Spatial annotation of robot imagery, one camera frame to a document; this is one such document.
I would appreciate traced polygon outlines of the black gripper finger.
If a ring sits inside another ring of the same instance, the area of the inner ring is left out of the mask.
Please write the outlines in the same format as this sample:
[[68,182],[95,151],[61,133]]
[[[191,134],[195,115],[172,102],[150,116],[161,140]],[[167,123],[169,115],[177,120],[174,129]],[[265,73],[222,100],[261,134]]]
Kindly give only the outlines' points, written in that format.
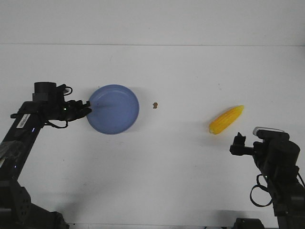
[[85,117],[92,112],[91,108],[85,107],[80,110],[80,117]]
[[233,145],[234,146],[241,145],[241,133],[240,132],[238,132],[237,135],[234,137]]
[[239,135],[239,143],[240,143],[240,145],[242,146],[242,147],[244,147],[245,146],[245,141],[246,141],[246,136],[243,136],[243,135]]
[[91,103],[90,101],[86,101],[84,104],[81,105],[82,107],[90,107]]

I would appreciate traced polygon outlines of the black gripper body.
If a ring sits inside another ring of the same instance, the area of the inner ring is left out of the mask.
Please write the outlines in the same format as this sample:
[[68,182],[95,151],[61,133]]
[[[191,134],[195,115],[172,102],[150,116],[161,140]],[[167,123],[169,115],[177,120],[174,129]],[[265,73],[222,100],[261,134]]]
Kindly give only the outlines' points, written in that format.
[[254,149],[244,145],[232,144],[229,149],[230,153],[235,156],[254,156]]
[[79,103],[75,100],[65,101],[65,97],[72,94],[73,89],[65,84],[55,87],[53,104],[53,120],[74,121],[78,118]]

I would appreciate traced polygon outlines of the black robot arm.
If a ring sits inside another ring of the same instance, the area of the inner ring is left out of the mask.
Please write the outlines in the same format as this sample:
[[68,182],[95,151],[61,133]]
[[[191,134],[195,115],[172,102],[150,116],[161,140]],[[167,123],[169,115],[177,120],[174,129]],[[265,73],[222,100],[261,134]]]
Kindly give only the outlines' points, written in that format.
[[254,135],[261,142],[245,146],[245,137],[238,133],[230,146],[232,155],[250,155],[267,185],[256,187],[269,193],[278,227],[303,229],[305,227],[305,183],[296,165],[300,148],[290,141],[289,134],[275,130],[258,129]]
[[0,144],[0,227],[2,229],[68,229],[59,212],[47,211],[31,202],[18,178],[44,126],[59,128],[53,120],[69,122],[88,115],[89,101],[65,100],[72,88],[51,82],[36,82],[31,101],[12,114],[12,126]]

